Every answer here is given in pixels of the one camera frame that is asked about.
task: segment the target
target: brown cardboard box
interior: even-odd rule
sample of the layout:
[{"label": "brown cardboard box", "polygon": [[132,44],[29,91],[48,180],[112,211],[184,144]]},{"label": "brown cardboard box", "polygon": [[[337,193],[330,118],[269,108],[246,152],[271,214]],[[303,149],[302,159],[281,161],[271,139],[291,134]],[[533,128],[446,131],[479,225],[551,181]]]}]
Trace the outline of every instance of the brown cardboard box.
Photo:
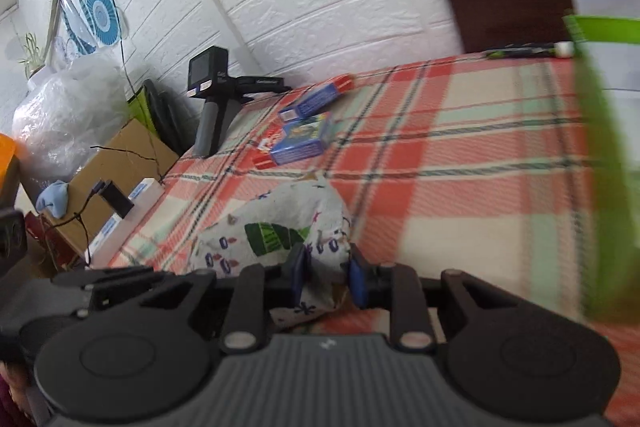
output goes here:
[{"label": "brown cardboard box", "polygon": [[[150,134],[138,120],[130,120],[106,145],[106,147],[124,149],[129,152],[99,150],[69,183],[67,189],[68,206],[65,216],[62,219],[55,219],[46,210],[49,222],[56,225],[72,217],[75,212],[79,212],[87,195],[99,180],[112,180],[124,194],[129,194],[144,178],[158,179],[156,163],[153,160],[145,160],[140,157],[154,157],[154,148],[149,142],[149,136],[153,140],[156,150],[160,173],[166,174],[178,159],[177,154],[156,136]],[[111,214],[113,214],[113,209],[100,196],[91,198],[82,213],[82,221],[86,226],[89,241],[100,231]],[[84,229],[78,220],[73,220],[57,230],[78,254],[81,255],[84,252],[87,240]]]}]

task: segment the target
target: marker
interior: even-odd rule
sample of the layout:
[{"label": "marker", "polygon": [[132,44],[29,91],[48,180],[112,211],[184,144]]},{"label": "marker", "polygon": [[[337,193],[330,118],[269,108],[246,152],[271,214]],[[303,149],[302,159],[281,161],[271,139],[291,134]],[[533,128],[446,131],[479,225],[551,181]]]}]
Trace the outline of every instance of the marker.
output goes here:
[{"label": "marker", "polygon": [[485,50],[484,56],[486,58],[571,58],[574,56],[574,43],[565,41],[544,44],[534,42],[522,45],[511,44],[503,48]]}]

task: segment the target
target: table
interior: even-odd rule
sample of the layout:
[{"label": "table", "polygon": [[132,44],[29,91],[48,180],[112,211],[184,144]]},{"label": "table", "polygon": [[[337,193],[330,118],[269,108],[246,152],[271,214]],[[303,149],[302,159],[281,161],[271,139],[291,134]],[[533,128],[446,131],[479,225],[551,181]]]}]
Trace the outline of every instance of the table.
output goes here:
[{"label": "table", "polygon": [[[340,192],[352,241],[373,263],[448,267],[568,317],[580,317],[591,248],[591,171],[572,62],[443,58],[362,73],[331,107],[323,156],[258,171],[251,157],[277,111],[308,87],[248,104],[222,149],[187,153],[166,192],[111,266],[180,273],[193,240],[226,213],[311,170]],[[607,412],[640,425],[640,330],[594,325],[616,346],[623,377]],[[382,311],[344,309],[307,327],[337,333],[388,328]]]}]

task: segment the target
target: hand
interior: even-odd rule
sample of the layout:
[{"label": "hand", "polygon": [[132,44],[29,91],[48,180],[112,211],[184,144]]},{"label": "hand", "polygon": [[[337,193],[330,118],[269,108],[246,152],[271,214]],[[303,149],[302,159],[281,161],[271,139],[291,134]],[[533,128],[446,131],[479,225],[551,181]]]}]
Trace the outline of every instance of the hand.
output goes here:
[{"label": "hand", "polygon": [[26,395],[29,386],[27,370],[17,363],[0,362],[0,376],[9,385],[11,398],[14,399],[18,409],[31,416],[31,407]]}]

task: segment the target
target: white logo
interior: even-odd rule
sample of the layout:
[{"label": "white logo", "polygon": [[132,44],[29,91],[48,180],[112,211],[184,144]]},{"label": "white logo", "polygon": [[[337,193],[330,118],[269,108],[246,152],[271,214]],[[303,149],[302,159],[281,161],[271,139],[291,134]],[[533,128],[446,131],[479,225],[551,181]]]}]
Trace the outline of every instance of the white logo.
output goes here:
[{"label": "white logo", "polygon": [[337,346],[338,343],[336,341],[334,341],[333,339],[327,339],[324,342],[320,343],[320,347],[322,347],[322,349],[331,349],[334,346]]}]

